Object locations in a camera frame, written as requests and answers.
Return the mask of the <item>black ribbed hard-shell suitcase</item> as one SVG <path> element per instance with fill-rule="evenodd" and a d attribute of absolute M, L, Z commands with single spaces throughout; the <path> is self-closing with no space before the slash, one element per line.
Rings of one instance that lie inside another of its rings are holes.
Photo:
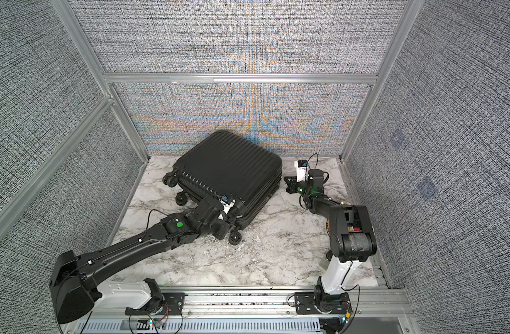
<path fill-rule="evenodd" d="M 206 196 L 234 198 L 228 213 L 228 242 L 242 241 L 245 229 L 279 188 L 283 162 L 278 154 L 229 130 L 217 130 L 180 157 L 162 183 L 182 191 L 175 202 L 200 203 Z"/>

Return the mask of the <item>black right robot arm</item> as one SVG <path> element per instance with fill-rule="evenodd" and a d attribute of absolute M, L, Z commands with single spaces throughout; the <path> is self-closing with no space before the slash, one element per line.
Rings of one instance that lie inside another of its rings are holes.
<path fill-rule="evenodd" d="M 364 205 L 347 205 L 324 192 L 329 174 L 309 170 L 303 178 L 285 177 L 286 191 L 299 194 L 300 206 L 326 218 L 330 238 L 330 264 L 317 286 L 323 294 L 349 291 L 347 286 L 356 269 L 377 252 L 377 242 L 369 211 Z"/>

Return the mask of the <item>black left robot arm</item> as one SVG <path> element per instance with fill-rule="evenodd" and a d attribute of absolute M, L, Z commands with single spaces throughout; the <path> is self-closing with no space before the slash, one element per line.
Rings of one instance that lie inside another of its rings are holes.
<path fill-rule="evenodd" d="M 170 214 L 144 232 L 107 248 L 80 256 L 72 250 L 62 253 L 50 278 L 57 322 L 67 324 L 90 313 L 105 296 L 99 285 L 125 268 L 200 237 L 223 239 L 230 229 L 228 212 L 235 204 L 234 199 L 206 196 L 194 209 Z"/>

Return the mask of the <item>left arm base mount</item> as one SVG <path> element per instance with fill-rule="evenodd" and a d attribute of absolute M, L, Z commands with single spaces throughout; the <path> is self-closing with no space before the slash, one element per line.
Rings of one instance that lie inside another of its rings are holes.
<path fill-rule="evenodd" d="M 180 315 L 185 304 L 183 292 L 162 292 L 155 279 L 146 278 L 150 299 L 139 308 L 126 308 L 125 315 Z"/>

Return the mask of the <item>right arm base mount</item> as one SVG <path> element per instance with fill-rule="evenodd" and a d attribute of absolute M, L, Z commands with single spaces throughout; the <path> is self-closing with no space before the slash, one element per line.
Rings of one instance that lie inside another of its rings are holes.
<path fill-rule="evenodd" d="M 338 290 L 336 294 L 325 291 L 322 278 L 319 278 L 312 292 L 295 292 L 293 307 L 298 315 L 346 315 L 352 313 L 352 304 L 347 292 Z"/>

